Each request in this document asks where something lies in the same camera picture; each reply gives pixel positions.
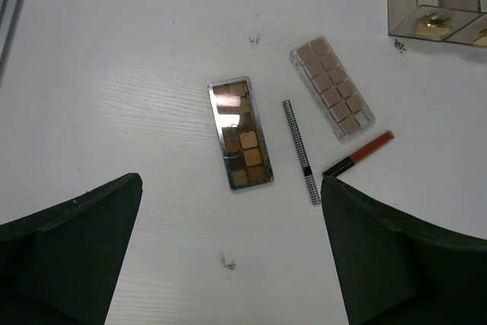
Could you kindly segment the brown eyeshadow palette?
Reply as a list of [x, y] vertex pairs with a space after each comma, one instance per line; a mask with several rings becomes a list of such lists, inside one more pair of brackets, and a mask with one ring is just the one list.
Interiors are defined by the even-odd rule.
[[208, 95], [230, 189], [271, 183], [274, 173], [250, 79], [213, 81]]

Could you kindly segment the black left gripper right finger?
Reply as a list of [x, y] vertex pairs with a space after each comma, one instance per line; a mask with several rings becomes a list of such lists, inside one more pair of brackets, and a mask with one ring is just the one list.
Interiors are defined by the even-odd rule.
[[334, 177], [322, 210], [350, 324], [484, 324], [486, 241], [433, 225]]

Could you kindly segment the pink-brown eyeshadow palette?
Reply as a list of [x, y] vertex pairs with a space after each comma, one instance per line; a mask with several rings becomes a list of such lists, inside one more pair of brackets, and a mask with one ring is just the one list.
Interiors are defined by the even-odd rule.
[[325, 37], [295, 47], [289, 60], [339, 141], [374, 125], [375, 115]]

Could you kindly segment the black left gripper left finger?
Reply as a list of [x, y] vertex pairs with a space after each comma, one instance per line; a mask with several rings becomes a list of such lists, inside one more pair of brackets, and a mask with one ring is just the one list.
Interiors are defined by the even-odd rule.
[[1, 226], [3, 324], [103, 324], [142, 200], [125, 174]]

